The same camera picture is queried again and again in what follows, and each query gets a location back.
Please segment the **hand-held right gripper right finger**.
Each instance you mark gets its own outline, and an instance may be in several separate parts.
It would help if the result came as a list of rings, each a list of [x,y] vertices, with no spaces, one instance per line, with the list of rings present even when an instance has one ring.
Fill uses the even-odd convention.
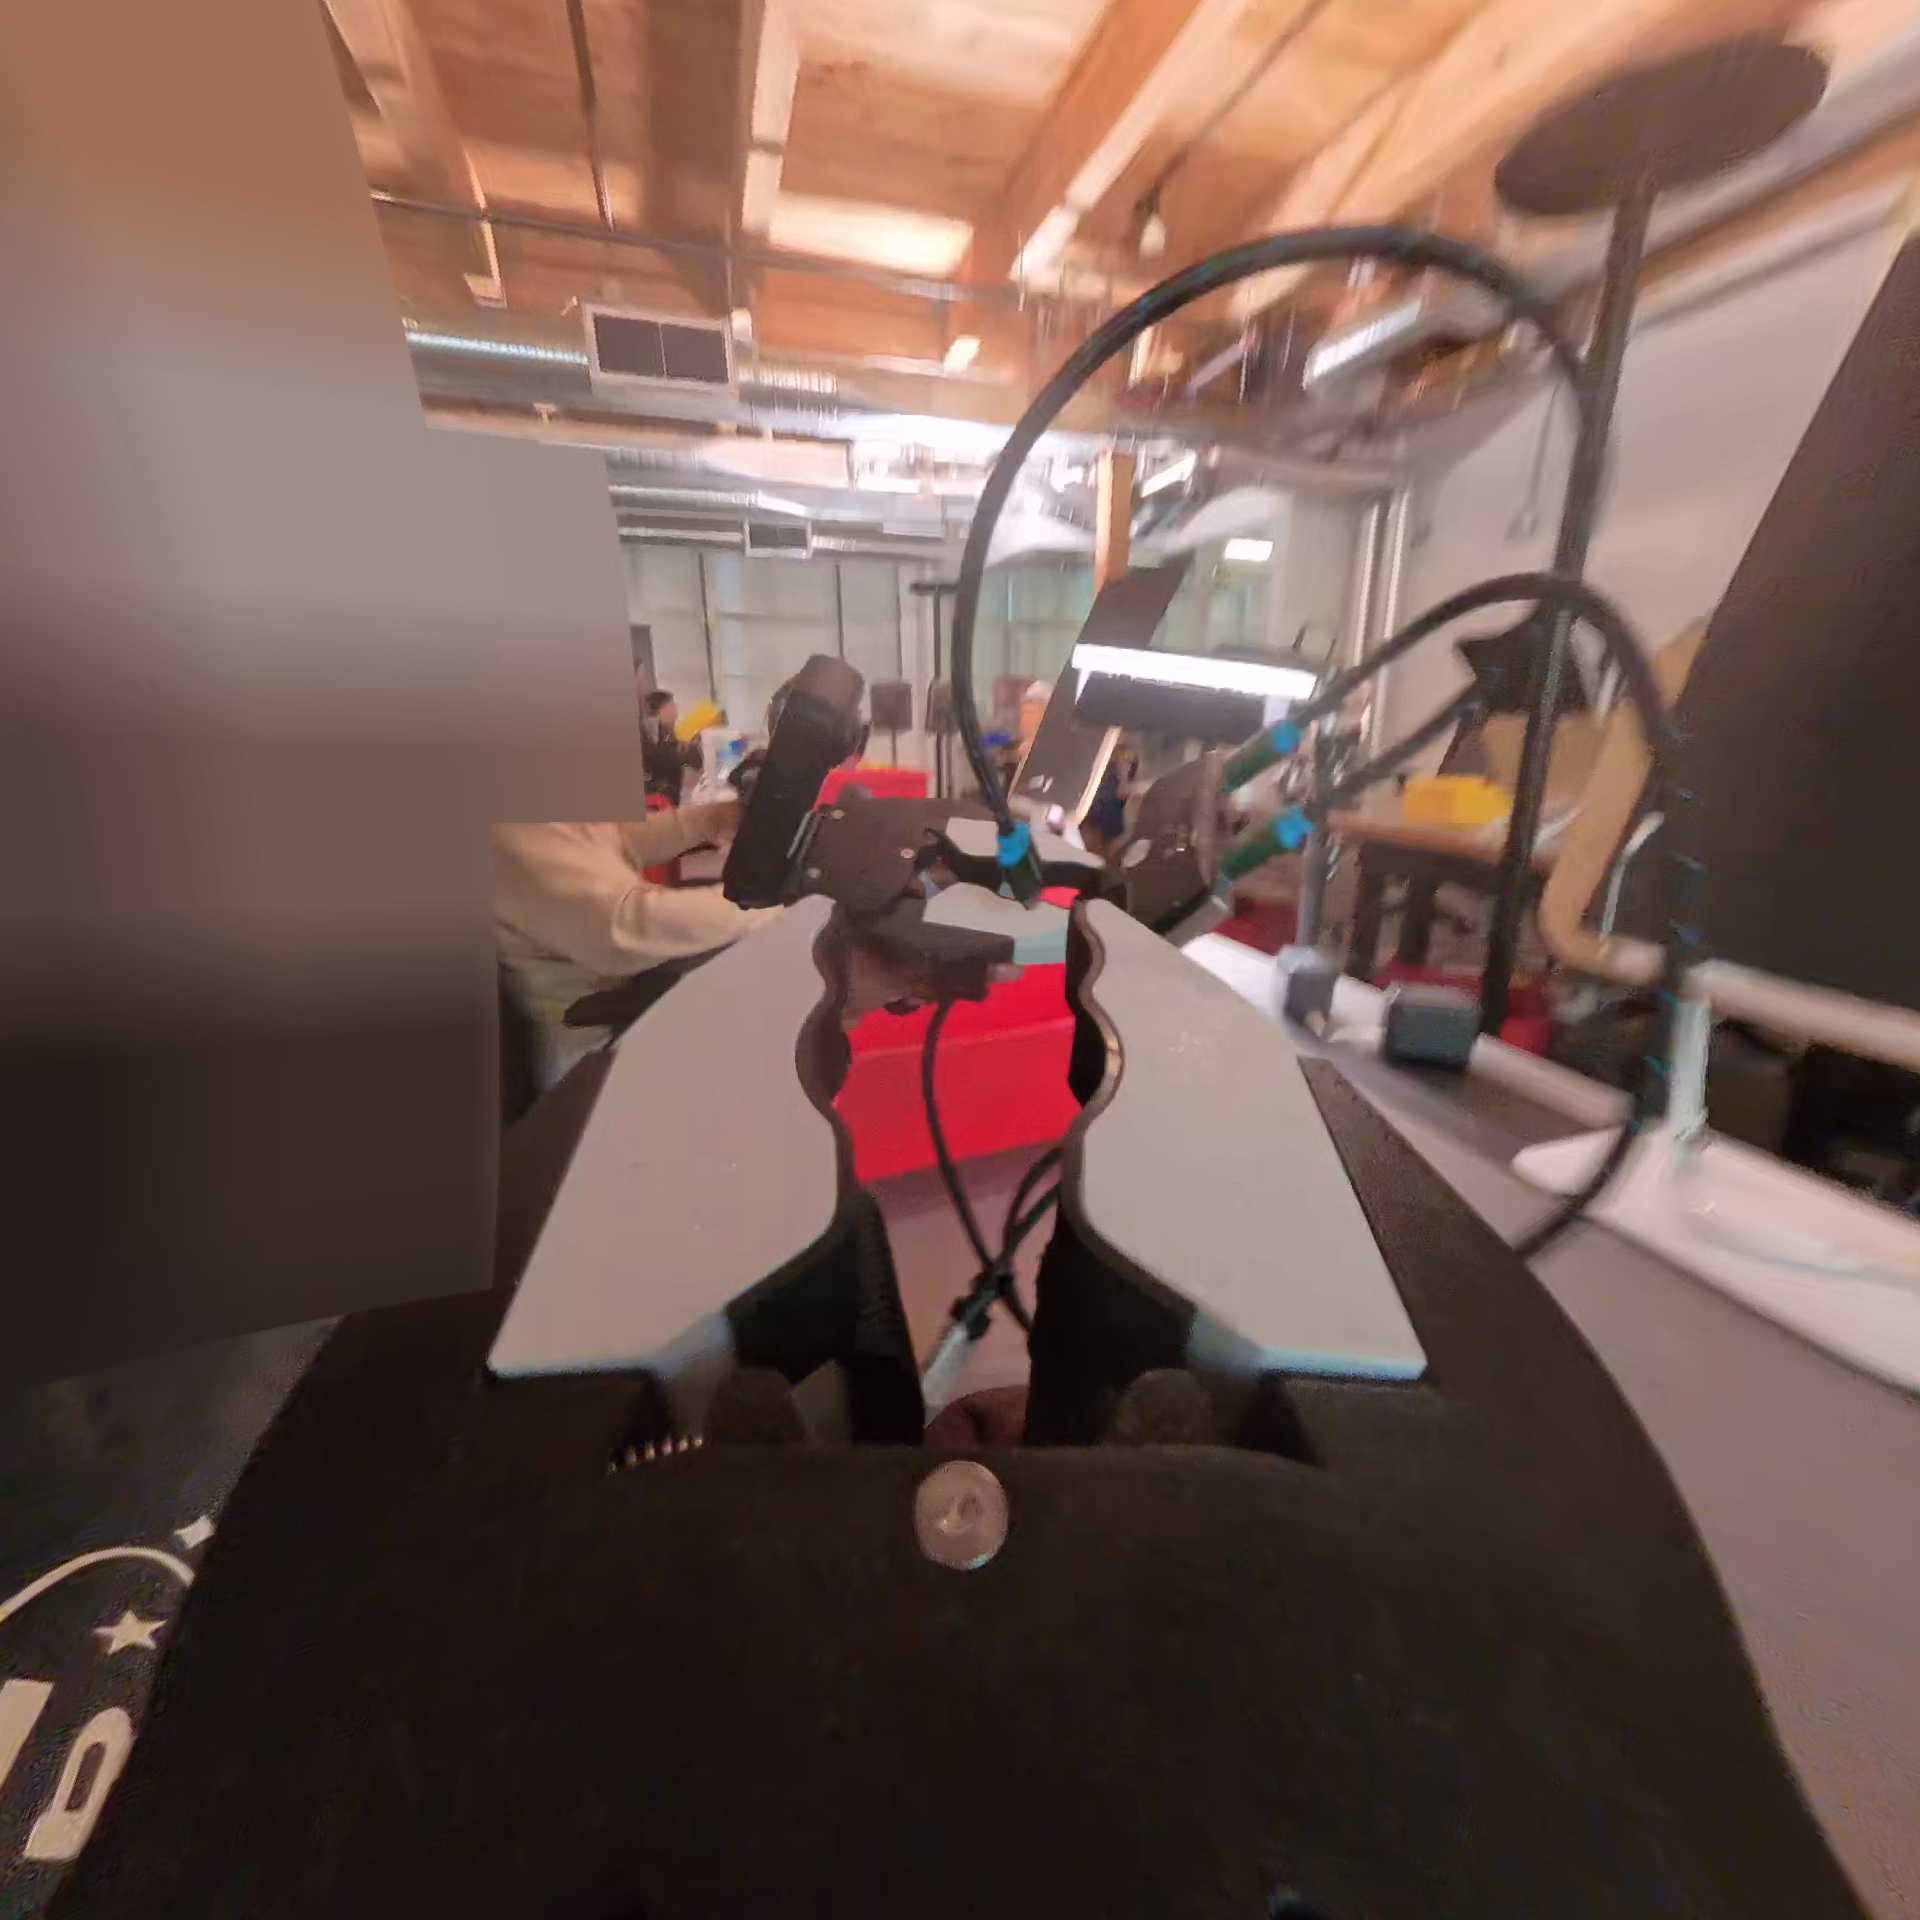
[[[1419,1379],[1426,1353],[1302,1062],[1181,949],[1088,903],[1081,1009],[1104,1054],[1071,1225],[1216,1377]]]

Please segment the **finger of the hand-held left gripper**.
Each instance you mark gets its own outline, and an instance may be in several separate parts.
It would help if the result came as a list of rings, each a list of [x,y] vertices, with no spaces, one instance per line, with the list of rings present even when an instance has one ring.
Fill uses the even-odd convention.
[[[985,969],[1058,968],[1070,930],[1066,909],[1019,903],[971,883],[955,883],[923,906],[923,930]]]

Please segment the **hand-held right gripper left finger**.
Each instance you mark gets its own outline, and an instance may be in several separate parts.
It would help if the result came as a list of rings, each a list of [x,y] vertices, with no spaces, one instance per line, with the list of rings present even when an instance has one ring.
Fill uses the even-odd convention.
[[[827,998],[831,903],[789,906],[613,1045],[607,1078],[520,1271],[495,1379],[710,1379],[729,1309],[825,1239],[841,1176],[800,1078]]]

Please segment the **small black hdmi adapter box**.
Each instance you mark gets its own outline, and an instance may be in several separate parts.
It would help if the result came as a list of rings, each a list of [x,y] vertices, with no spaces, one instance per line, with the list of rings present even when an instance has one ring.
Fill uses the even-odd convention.
[[[971,1278],[955,1294],[944,1331],[923,1366],[923,1382],[929,1384],[935,1375],[955,1369],[962,1355],[977,1347],[995,1315],[1002,1315],[1021,1338],[1033,1338],[1034,1310],[1021,1294],[1019,1263],[1058,1210],[1065,1135],[1043,1149],[1027,1145],[991,1160],[955,1165],[944,1138],[935,1079],[944,1030],[960,1001],[982,1001],[991,989],[1019,978],[1021,971],[990,971],[973,959],[955,957],[936,935],[927,935],[917,918],[903,918],[893,929],[873,929],[869,954],[887,962],[891,986],[879,1006],[854,1019],[851,1031],[871,1014],[929,1010],[921,1053],[921,1097],[935,1152],[935,1169],[927,1173],[971,1256]]]

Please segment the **led light panel on stand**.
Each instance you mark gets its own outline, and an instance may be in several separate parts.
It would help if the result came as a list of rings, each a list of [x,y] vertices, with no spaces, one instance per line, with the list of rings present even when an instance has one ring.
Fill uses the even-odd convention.
[[[1181,563],[1127,571],[1094,593],[1065,658],[1040,674],[1008,802],[1033,826],[1081,826],[1120,744],[1235,747],[1289,718],[1322,674],[1295,654],[1192,651],[1165,642],[1189,584]]]

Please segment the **ceiling air vent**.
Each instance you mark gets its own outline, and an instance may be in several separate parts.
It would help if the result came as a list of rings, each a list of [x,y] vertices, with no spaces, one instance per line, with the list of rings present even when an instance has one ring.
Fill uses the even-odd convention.
[[[646,309],[583,305],[583,341],[593,389],[736,389],[730,328],[710,318],[669,318]]]

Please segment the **person's dark printed shirt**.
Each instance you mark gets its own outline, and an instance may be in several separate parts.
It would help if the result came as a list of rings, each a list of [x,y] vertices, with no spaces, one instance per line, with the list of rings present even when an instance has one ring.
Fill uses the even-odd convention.
[[[223,1510],[333,1321],[2,1398],[2,1917],[97,1829]]]

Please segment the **large wood-rimmed black board on stand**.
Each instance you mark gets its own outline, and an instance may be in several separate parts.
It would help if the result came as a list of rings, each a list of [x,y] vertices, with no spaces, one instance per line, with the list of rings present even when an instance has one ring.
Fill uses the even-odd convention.
[[[1718,1142],[1715,1025],[1915,1072],[1917,262],[1910,225],[1678,713],[1704,857],[1667,1090],[1589,1215],[1861,1375],[1917,1389],[1915,1224]]]

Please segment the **black hdmi switch with button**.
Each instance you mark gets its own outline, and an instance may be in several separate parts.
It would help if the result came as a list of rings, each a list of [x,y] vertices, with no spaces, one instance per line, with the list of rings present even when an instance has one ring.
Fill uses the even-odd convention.
[[[1207,751],[1158,776],[1111,862],[1111,902],[1171,946],[1189,946],[1226,918],[1217,891],[1224,760]]]

